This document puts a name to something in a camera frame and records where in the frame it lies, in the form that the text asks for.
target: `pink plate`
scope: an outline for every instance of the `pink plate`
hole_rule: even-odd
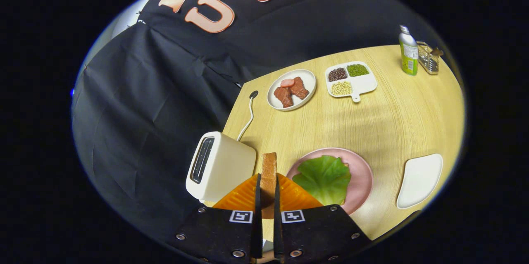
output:
[[[287,173],[287,177],[292,179],[294,175],[298,174],[299,172],[297,168],[304,161],[316,159],[323,155],[339,157],[344,164],[349,165],[351,181],[347,186],[346,201],[342,205],[342,208],[348,215],[351,215],[367,200],[373,186],[373,172],[371,171],[371,168],[367,162],[356,153],[338,147],[322,148],[312,151],[304,155],[292,165]]]

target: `white oval plate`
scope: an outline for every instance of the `white oval plate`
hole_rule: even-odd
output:
[[[298,76],[299,78],[301,78],[301,80],[303,80],[303,85],[305,89],[308,91],[308,95],[303,100],[292,95],[293,105],[291,107],[283,108],[283,104],[281,103],[281,101],[278,98],[276,98],[276,96],[274,96],[274,91],[276,90],[276,88],[281,86],[281,81],[283,81],[284,79],[294,79]],[[287,72],[279,76],[279,78],[276,79],[274,83],[272,83],[272,85],[270,86],[270,89],[268,89],[268,95],[267,95],[268,104],[272,108],[275,108],[281,111],[294,110],[306,104],[306,102],[308,102],[310,98],[312,98],[312,95],[314,94],[315,90],[316,90],[316,76],[314,76],[312,72],[310,72],[309,70],[304,70],[304,69],[292,70],[290,72]]]

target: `bread slice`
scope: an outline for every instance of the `bread slice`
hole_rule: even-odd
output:
[[[263,219],[274,218],[276,196],[277,155],[275,152],[263,154],[261,174],[261,214]]]

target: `green beans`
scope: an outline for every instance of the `green beans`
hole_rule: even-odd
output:
[[[361,64],[350,64],[347,66],[347,72],[351,77],[369,74],[368,70]]]

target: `wooden table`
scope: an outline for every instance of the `wooden table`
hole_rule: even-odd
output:
[[[325,85],[325,69],[349,61],[367,63],[378,82],[374,91],[360,95],[359,103],[351,97],[331,97]],[[421,65],[416,76],[409,76],[400,62],[399,45],[377,46],[318,57],[261,76],[243,85],[223,133],[237,138],[250,118],[248,97],[258,90],[254,120],[241,138],[257,150],[254,174],[261,172],[263,153],[277,153],[277,169],[284,175],[300,157],[324,147],[342,147],[362,156],[372,169],[373,188],[351,217],[374,240],[435,198],[455,165],[463,139],[463,93],[446,63],[441,61],[436,76]],[[296,110],[273,109],[267,103],[268,88],[278,76],[295,69],[315,74],[314,96]],[[432,153],[443,156],[438,185],[425,201],[398,209],[406,161]],[[263,220],[263,238],[273,240],[271,219]]]

